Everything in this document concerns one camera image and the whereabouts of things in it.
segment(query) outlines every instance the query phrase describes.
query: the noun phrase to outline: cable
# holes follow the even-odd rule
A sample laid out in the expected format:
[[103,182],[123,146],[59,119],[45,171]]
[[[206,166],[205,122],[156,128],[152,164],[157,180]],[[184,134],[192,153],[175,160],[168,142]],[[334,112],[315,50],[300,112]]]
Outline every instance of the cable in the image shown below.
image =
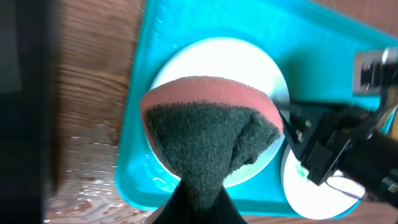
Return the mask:
[[[352,179],[350,179],[350,178],[348,178],[348,177],[345,177],[345,176],[342,176],[342,175],[331,176],[331,177],[341,177],[341,178],[344,178],[344,179],[352,180]],[[376,199],[376,198],[372,198],[370,195],[363,196],[363,197],[358,197],[358,196],[356,196],[356,195],[353,195],[353,194],[351,194],[351,193],[349,193],[349,192],[345,192],[344,190],[338,189],[338,188],[336,188],[336,187],[330,185],[330,184],[328,183],[328,181],[326,181],[325,183],[326,183],[327,186],[329,186],[331,189],[337,190],[337,191],[339,191],[340,193],[344,194],[345,196],[351,197],[351,198],[353,198],[353,199],[355,199],[355,200],[359,200],[359,201],[361,201],[361,202],[369,202],[369,203],[380,203],[380,202],[382,202],[382,201],[379,201],[379,200]]]

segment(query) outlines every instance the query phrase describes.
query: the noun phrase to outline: black wire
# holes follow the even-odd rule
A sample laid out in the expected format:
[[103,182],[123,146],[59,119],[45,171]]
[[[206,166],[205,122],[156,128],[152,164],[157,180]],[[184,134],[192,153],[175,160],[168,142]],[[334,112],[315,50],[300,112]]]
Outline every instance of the black wire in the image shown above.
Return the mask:
[[[351,180],[350,178],[345,177],[345,176],[342,176],[342,175],[331,176],[331,177],[341,177],[341,178],[344,178],[344,179]],[[326,183],[327,186],[329,186],[331,189],[337,190],[337,191],[339,191],[340,193],[344,194],[345,196],[351,197],[351,198],[353,198],[353,199],[355,199],[355,200],[359,200],[360,202],[369,202],[369,203],[376,203],[376,202],[378,202],[377,200],[370,199],[369,197],[366,197],[366,198],[365,198],[365,195],[364,195],[363,197],[358,197],[358,196],[353,195],[353,194],[351,194],[351,193],[349,193],[349,192],[345,192],[344,190],[338,189],[338,188],[336,188],[336,187],[330,185],[330,184],[328,183],[328,181],[326,181],[325,183]]]

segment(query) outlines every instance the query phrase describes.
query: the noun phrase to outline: white plate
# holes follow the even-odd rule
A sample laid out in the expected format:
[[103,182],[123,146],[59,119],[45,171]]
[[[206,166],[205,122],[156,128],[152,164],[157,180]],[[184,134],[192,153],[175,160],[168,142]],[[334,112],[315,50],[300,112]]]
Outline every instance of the white plate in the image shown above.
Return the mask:
[[[358,199],[349,197],[326,183],[315,185],[307,179],[308,171],[295,158],[290,147],[285,150],[280,176],[289,205],[301,216],[314,220],[332,218],[351,208]],[[336,171],[328,179],[328,183],[337,189],[362,197],[365,189],[356,182],[338,177],[341,171]]]
[[[260,48],[243,40],[219,37],[189,45],[163,66],[151,89],[190,76],[235,80],[267,93],[273,100],[289,102],[287,85],[278,66]],[[283,140],[282,135],[260,155],[256,163],[234,171],[224,180],[224,186],[232,187],[258,174],[274,158]],[[169,174],[179,179],[161,165]]]

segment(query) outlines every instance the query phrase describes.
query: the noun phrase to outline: blue plastic tray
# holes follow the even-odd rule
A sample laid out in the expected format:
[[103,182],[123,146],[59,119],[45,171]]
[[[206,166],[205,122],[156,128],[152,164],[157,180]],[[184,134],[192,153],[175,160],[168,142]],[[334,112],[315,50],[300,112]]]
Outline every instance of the blue plastic tray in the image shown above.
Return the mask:
[[[119,193],[132,206],[155,210],[178,184],[147,145],[139,116],[141,96],[179,50],[222,36],[246,40],[267,52],[282,70],[291,99],[351,102],[370,109],[377,108],[378,97],[352,96],[354,53],[398,45],[386,35],[308,1],[148,0],[116,170]],[[287,203],[280,183],[282,152],[258,175],[228,188],[242,214],[299,216]]]

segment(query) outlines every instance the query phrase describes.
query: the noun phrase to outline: wooden table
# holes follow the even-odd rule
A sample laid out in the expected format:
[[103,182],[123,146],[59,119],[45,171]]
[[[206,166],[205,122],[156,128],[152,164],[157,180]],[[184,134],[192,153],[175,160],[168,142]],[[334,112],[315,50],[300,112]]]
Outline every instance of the wooden table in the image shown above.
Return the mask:
[[[317,0],[398,36],[396,0]],[[60,182],[46,223],[141,223],[114,168],[144,0],[61,0],[58,66]],[[395,223],[387,205],[362,203],[341,220],[246,217],[249,223]]]

